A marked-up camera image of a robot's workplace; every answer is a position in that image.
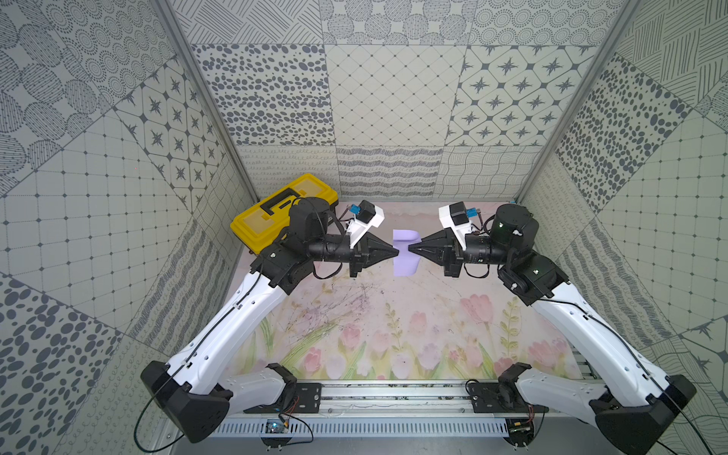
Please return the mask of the left controller board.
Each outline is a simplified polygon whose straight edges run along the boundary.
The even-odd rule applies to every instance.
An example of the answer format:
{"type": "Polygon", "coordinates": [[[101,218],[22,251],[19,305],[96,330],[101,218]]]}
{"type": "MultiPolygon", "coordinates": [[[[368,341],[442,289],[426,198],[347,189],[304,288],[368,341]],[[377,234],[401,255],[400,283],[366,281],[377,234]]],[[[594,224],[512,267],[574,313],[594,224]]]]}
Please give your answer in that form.
{"type": "Polygon", "coordinates": [[[265,428],[261,434],[261,441],[267,447],[267,450],[282,450],[291,440],[292,436],[286,420],[281,420],[280,418],[267,419],[265,428]]]}

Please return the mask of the purple square paper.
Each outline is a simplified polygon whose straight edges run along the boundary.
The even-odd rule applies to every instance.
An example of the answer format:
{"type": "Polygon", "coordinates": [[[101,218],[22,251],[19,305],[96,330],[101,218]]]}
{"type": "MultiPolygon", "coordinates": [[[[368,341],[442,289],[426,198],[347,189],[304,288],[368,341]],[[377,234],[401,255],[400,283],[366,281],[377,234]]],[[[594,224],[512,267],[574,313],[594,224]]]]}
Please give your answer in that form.
{"type": "Polygon", "coordinates": [[[392,231],[392,245],[398,250],[394,258],[392,272],[394,277],[411,277],[418,268],[420,257],[410,252],[409,247],[421,242],[420,234],[409,229],[394,229],[392,231]]]}

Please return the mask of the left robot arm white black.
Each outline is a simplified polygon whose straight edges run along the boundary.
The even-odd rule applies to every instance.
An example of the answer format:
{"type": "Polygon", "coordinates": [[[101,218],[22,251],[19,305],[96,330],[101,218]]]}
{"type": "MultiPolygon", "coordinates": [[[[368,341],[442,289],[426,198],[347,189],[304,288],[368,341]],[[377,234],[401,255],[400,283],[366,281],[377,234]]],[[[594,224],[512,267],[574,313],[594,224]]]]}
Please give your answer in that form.
{"type": "Polygon", "coordinates": [[[167,362],[152,361],[140,378],[157,405],[183,438],[199,443],[231,413],[294,409],[297,378],[271,363],[258,373],[225,379],[225,369],[267,315],[317,263],[348,265],[351,277],[398,251],[371,233],[385,219],[367,201],[352,209],[343,225],[330,204],[318,197],[298,197],[289,207],[286,227],[252,262],[250,273],[202,331],[167,362]]]}

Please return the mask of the controller board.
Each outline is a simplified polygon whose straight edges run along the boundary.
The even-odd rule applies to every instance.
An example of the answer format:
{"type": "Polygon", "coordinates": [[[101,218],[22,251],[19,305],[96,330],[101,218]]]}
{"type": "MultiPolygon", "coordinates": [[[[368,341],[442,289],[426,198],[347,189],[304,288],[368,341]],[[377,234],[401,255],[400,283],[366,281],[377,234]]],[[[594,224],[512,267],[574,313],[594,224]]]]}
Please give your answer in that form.
{"type": "Polygon", "coordinates": [[[505,425],[507,435],[504,440],[510,446],[515,447],[515,449],[527,449],[533,442],[536,429],[532,420],[507,418],[505,425]]]}
{"type": "Polygon", "coordinates": [[[267,447],[267,450],[282,450],[291,440],[292,436],[286,420],[281,420],[280,418],[267,419],[265,428],[261,434],[261,441],[267,447]]]}

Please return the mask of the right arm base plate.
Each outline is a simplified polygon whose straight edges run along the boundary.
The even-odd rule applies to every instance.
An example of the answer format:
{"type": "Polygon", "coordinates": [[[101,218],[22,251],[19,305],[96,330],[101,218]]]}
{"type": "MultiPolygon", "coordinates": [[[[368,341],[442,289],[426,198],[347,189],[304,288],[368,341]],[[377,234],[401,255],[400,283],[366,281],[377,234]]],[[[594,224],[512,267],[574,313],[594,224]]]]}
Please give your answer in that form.
{"type": "Polygon", "coordinates": [[[474,413],[549,413],[550,409],[541,405],[527,403],[514,386],[504,386],[498,382],[466,382],[474,413]]]}

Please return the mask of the yellow black toolbox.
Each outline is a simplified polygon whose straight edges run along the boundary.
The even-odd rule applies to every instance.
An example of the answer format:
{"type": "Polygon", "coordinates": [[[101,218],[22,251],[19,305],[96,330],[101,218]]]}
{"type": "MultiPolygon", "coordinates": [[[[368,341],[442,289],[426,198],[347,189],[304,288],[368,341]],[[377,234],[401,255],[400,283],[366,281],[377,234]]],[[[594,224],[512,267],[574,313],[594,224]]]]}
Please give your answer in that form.
{"type": "Polygon", "coordinates": [[[298,197],[318,197],[332,208],[339,204],[339,194],[312,174],[304,174],[275,191],[262,202],[237,215],[231,230],[253,254],[259,254],[289,226],[289,211],[298,197]]]}

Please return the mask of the right controller board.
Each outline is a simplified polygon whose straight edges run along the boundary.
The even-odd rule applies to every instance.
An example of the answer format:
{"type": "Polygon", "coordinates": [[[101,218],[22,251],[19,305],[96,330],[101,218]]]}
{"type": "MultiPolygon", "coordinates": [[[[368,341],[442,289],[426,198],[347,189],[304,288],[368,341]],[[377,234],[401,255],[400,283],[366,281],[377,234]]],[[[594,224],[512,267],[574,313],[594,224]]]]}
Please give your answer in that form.
{"type": "Polygon", "coordinates": [[[536,429],[532,420],[507,418],[505,425],[507,435],[504,440],[510,446],[515,447],[515,449],[527,449],[533,442],[536,429]]]}

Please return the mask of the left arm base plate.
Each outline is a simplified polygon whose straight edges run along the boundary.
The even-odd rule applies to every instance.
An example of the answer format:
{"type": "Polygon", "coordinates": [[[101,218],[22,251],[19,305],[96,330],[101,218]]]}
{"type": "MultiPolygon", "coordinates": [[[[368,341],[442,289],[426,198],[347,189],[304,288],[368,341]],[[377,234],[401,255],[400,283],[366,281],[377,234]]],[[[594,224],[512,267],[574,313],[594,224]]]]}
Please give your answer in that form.
{"type": "Polygon", "coordinates": [[[296,414],[296,413],[318,413],[320,410],[320,396],[322,395],[322,384],[320,383],[296,383],[286,385],[282,395],[276,402],[270,405],[259,405],[245,409],[245,414],[296,414]]]}

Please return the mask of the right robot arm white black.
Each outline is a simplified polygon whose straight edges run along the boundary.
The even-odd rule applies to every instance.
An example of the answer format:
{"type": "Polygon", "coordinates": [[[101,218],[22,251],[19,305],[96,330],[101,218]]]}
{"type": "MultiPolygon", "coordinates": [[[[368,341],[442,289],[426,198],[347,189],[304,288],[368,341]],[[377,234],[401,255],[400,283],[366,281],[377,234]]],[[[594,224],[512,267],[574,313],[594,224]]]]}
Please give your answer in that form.
{"type": "Polygon", "coordinates": [[[625,454],[647,454],[697,394],[683,375],[669,375],[621,337],[582,297],[566,273],[536,252],[540,225],[527,208],[505,204],[474,232],[463,203],[439,210],[443,229],[409,246],[451,278],[468,265],[494,265],[500,281],[588,360],[600,384],[550,375],[516,362],[500,374],[499,399],[558,411],[597,428],[625,454]]]}

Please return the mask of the aluminium mounting rail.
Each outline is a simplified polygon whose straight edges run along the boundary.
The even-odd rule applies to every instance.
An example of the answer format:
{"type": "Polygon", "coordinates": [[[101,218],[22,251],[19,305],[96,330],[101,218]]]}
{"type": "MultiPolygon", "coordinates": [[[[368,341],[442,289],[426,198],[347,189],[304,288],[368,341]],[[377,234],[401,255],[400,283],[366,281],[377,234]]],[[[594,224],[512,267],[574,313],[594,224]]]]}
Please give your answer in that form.
{"type": "MultiPolygon", "coordinates": [[[[334,413],[348,409],[356,410],[400,410],[404,413],[426,415],[438,413],[441,407],[451,409],[472,408],[466,382],[463,384],[322,384],[319,414],[334,413]]],[[[157,405],[176,422],[179,427],[187,424],[204,424],[216,426],[230,414],[244,413],[244,410],[270,405],[278,400],[286,385],[301,383],[286,370],[274,371],[264,369],[258,373],[239,375],[228,378],[212,388],[208,394],[194,394],[191,385],[182,384],[164,373],[158,379],[146,379],[146,389],[153,396],[157,405]]],[[[545,398],[531,394],[522,398],[531,405],[548,407],[550,411],[567,413],[567,400],[574,398],[576,403],[587,405],[593,400],[604,401],[608,389],[596,382],[578,382],[562,380],[559,377],[542,377],[537,382],[538,392],[557,391],[557,386],[565,385],[564,396],[545,398]]],[[[476,413],[494,414],[496,416],[525,417],[530,413],[476,413]]]]}

